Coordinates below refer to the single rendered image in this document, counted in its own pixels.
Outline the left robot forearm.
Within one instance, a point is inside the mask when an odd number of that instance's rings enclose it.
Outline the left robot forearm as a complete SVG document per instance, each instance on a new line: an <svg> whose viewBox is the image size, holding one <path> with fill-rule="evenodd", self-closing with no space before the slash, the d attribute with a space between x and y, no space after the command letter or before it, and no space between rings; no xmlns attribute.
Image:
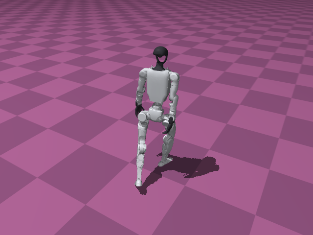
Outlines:
<svg viewBox="0 0 313 235"><path fill-rule="evenodd" d="M136 91L136 102L138 103L138 105L142 104L142 100L143 100L142 97L143 97L143 93L139 93L138 91Z"/></svg>

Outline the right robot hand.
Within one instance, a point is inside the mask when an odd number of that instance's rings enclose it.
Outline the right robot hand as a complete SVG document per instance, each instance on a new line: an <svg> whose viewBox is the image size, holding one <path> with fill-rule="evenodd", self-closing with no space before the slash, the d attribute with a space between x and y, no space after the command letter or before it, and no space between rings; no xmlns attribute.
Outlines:
<svg viewBox="0 0 313 235"><path fill-rule="evenodd" d="M167 134L167 133L171 130L171 128L172 128L172 126L173 126L173 123L174 123L173 117L170 117L169 120L168 120L168 122L169 122L169 125L168 125L168 127L167 127L167 130L166 130L165 132L163 132L163 134Z"/></svg>

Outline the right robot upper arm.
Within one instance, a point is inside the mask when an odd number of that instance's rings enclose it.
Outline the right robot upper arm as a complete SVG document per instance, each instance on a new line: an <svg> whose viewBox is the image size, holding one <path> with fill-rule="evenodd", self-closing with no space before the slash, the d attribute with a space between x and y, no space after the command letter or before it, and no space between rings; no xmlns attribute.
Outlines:
<svg viewBox="0 0 313 235"><path fill-rule="evenodd" d="M179 76L178 73L170 71L169 72L169 77L170 77L170 80L172 81L171 82L171 86L170 86L169 100L173 102L174 101L174 97L176 96L176 93L178 91L178 85L179 85L180 76Z"/></svg>

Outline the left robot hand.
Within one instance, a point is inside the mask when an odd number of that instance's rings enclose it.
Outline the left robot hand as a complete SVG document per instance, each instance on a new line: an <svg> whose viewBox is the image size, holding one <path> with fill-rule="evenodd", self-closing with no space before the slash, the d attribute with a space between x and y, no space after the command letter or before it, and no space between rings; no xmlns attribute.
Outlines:
<svg viewBox="0 0 313 235"><path fill-rule="evenodd" d="M135 108L135 115L136 117L138 117L138 113L140 113L142 111L142 109L144 110L144 108L142 107L142 104L141 105L138 105L137 102L135 102L135 105L136 105L136 108Z"/></svg>

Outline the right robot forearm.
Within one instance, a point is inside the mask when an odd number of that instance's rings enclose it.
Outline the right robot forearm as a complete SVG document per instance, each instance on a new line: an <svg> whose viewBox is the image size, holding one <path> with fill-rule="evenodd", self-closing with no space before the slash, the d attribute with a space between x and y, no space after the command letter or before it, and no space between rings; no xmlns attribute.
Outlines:
<svg viewBox="0 0 313 235"><path fill-rule="evenodd" d="M176 95L174 97L174 101L169 103L170 106L170 110L169 110L169 118L173 117L173 121L176 120L176 107L177 107L177 103L178 103L178 95Z"/></svg>

